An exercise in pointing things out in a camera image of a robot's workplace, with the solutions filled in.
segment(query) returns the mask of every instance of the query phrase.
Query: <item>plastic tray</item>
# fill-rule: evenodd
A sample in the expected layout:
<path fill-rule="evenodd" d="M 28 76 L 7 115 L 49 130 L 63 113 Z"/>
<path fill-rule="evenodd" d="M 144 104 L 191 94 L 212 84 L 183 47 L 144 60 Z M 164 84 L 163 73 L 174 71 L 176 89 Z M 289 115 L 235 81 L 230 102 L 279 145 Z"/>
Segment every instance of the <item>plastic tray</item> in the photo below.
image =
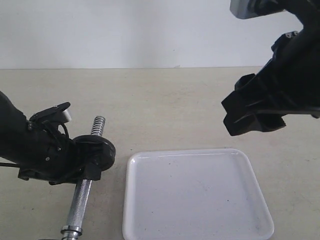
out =
<path fill-rule="evenodd" d="M 141 152 L 127 165 L 126 240 L 267 240 L 274 223 L 236 149 Z"/>

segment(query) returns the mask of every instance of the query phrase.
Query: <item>metal bar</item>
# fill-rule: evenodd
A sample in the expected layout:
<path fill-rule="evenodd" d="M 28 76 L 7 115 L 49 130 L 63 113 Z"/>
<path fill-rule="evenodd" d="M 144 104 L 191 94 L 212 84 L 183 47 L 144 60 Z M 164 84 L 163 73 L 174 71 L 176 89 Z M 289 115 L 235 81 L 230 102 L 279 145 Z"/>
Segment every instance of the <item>metal bar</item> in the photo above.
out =
<path fill-rule="evenodd" d="M 106 119 L 103 116 L 96 116 L 93 121 L 91 135 L 102 136 Z M 86 206 L 90 193 L 92 180 L 80 180 L 74 190 L 73 199 L 66 221 L 62 228 L 62 240 L 77 240 L 82 235 L 82 222 L 85 216 Z"/>

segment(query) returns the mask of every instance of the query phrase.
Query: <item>beige table surface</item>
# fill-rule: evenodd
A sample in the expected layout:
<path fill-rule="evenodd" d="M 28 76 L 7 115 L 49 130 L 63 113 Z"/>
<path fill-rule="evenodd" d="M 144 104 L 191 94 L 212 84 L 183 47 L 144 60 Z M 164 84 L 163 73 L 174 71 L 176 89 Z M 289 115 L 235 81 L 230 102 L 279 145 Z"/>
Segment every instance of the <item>beige table surface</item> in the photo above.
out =
<path fill-rule="evenodd" d="M 271 212 L 273 240 L 320 239 L 320 120 L 286 116 L 272 133 L 231 137 L 221 101 L 258 68 L 1 70 L 0 90 L 28 117 L 71 102 L 71 137 L 95 115 L 116 163 L 92 184 L 83 240 L 121 240 L 126 164 L 138 152 L 233 147 L 247 154 Z M 17 179 L 0 168 L 0 239 L 61 239 L 74 186 Z"/>

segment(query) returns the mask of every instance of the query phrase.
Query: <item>white tray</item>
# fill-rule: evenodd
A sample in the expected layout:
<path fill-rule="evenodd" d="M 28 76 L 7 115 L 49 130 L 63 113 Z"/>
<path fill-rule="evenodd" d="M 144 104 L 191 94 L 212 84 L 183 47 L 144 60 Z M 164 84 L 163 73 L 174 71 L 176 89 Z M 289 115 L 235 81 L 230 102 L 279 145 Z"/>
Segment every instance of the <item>white tray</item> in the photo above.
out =
<path fill-rule="evenodd" d="M 274 223 L 247 156 L 236 149 L 131 157 L 126 240 L 267 240 Z"/>

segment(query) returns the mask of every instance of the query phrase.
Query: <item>white wall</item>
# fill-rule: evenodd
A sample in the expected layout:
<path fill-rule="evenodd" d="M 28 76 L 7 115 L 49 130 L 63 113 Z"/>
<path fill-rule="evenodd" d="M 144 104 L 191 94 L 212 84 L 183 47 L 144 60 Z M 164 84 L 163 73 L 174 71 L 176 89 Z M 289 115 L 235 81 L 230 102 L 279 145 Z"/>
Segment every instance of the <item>white wall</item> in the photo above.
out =
<path fill-rule="evenodd" d="M 240 20 L 229 0 L 0 0 L 0 68 L 261 66 L 301 29 L 283 12 Z"/>

